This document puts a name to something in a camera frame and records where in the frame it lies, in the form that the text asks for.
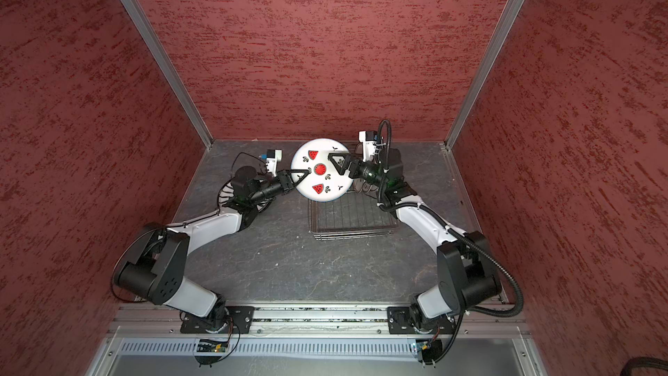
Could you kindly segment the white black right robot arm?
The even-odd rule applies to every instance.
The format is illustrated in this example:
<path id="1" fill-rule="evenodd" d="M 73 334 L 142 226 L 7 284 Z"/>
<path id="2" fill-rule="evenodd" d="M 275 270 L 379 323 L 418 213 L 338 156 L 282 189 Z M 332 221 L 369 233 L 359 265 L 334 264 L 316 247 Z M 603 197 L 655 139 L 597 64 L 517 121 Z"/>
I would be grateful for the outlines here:
<path id="1" fill-rule="evenodd" d="M 405 182 L 398 150 L 389 150 L 387 168 L 342 152 L 332 153 L 328 160 L 337 175 L 377 186 L 379 208 L 409 226 L 435 253 L 437 283 L 417 295 L 409 307 L 416 330 L 431 331 L 443 318 L 459 316 L 501 294 L 501 279 L 485 236 L 454 226 L 426 205 Z"/>

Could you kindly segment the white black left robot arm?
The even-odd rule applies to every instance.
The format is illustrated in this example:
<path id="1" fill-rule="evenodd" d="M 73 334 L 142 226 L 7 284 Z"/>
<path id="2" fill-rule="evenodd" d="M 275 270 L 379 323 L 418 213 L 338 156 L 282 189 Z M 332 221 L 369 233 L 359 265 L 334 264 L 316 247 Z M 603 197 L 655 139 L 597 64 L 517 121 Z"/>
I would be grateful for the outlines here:
<path id="1" fill-rule="evenodd" d="M 219 238 L 248 228 L 276 197 L 295 190 L 310 175 L 301 169 L 269 176 L 252 166 L 239 168 L 220 189 L 215 211 L 172 225 L 144 226 L 116 263 L 111 287 L 180 311 L 209 334 L 231 332 L 233 320 L 223 295 L 186 278 L 189 257 Z"/>

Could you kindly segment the plain white plate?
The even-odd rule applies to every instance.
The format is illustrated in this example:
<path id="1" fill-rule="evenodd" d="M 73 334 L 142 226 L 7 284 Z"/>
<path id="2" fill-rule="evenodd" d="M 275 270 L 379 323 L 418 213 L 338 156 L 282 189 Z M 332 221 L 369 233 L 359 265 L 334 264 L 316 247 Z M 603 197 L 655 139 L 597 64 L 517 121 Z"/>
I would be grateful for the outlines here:
<path id="1" fill-rule="evenodd" d="M 348 149 L 333 139 L 313 139 L 297 149 L 291 169 L 310 169 L 311 174 L 297 188 L 304 197 L 315 202 L 331 202 L 345 195 L 353 180 L 337 174 L 328 160 L 331 152 L 349 153 Z"/>

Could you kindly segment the white plate blue ray pattern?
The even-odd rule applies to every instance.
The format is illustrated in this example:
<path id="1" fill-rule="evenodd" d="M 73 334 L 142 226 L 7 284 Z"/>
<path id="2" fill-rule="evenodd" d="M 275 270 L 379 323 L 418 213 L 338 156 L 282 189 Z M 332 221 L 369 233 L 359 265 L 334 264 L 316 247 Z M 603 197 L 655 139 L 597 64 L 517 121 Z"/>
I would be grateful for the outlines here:
<path id="1" fill-rule="evenodd" d="M 245 199 L 245 185 L 237 179 L 229 179 L 218 192 L 217 210 L 219 212 L 244 210 L 246 207 Z"/>

